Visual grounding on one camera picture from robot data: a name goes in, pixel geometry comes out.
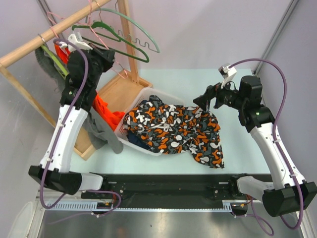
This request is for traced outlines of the orange camouflage patterned shorts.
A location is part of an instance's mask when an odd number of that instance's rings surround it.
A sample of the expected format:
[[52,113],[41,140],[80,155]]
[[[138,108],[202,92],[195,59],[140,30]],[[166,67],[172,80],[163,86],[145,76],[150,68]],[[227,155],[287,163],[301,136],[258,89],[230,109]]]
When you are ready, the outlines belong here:
[[179,154],[189,151],[194,160],[210,168],[224,168],[220,125],[216,116],[200,107],[165,104],[149,99],[130,110],[123,126],[152,152]]

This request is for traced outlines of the pink wire hanger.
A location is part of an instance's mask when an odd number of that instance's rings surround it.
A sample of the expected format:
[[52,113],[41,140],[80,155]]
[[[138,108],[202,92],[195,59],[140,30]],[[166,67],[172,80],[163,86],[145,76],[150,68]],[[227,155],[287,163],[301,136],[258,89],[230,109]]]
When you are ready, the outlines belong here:
[[[101,8],[101,6],[99,5],[99,3],[96,0],[88,0],[88,2],[89,2],[89,6],[90,6],[90,11],[89,11],[89,14],[87,16],[87,18],[88,18],[87,19],[87,23],[84,23],[83,25],[84,26],[88,26],[89,29],[94,33],[94,35],[99,39],[99,41],[101,42],[102,46],[104,46],[107,50],[109,50],[109,47],[104,43],[104,41],[99,37],[99,35],[92,28],[92,21],[91,21],[92,2],[95,2],[99,8]],[[53,23],[53,25],[57,24],[56,21],[53,20],[53,16],[57,16],[57,18],[60,19],[60,20],[64,19],[63,17],[61,17],[58,14],[55,14],[55,13],[53,13],[51,11],[46,11],[46,15],[47,15],[49,21],[51,23]],[[114,62],[122,68],[122,70],[124,72],[124,75],[122,75],[121,73],[119,73],[118,71],[116,71],[114,69],[112,71],[114,71],[116,74],[118,74],[121,78],[127,78],[128,74],[127,74],[127,71],[125,70],[125,68],[117,60],[115,60]]]

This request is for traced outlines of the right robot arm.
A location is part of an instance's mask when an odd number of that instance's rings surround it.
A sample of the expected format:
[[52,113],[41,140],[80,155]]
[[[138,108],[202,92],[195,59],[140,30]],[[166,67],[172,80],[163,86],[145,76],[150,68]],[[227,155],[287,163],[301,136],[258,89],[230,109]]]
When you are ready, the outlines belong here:
[[238,89],[230,89],[229,83],[210,85],[193,102],[206,110],[211,100],[216,99],[214,108],[226,105],[236,109],[240,124],[257,143],[269,168],[272,184],[239,174],[230,179],[229,195],[240,199],[247,194],[259,200],[272,217],[303,213],[316,196],[317,186],[307,182],[292,162],[274,126],[273,114],[261,103],[262,89],[259,78],[247,75],[241,78]]

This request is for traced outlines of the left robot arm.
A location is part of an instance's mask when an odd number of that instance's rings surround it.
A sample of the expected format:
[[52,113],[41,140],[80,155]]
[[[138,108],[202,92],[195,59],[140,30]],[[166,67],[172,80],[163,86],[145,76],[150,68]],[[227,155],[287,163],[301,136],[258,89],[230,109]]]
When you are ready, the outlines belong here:
[[78,134],[97,95],[100,77],[112,68],[114,55],[114,50],[95,46],[69,55],[69,74],[52,139],[40,164],[31,166],[28,171],[41,186],[70,195],[83,190],[92,190],[98,198],[109,194],[109,185],[103,182],[101,175],[71,172],[70,163]]

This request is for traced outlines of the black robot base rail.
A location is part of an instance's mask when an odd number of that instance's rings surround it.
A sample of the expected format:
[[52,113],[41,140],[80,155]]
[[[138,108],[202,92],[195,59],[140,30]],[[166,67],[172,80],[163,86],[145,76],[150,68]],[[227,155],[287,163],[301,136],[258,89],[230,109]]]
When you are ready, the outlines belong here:
[[119,194],[120,208],[212,209],[224,200],[245,200],[229,184],[231,174],[106,175],[102,188]]

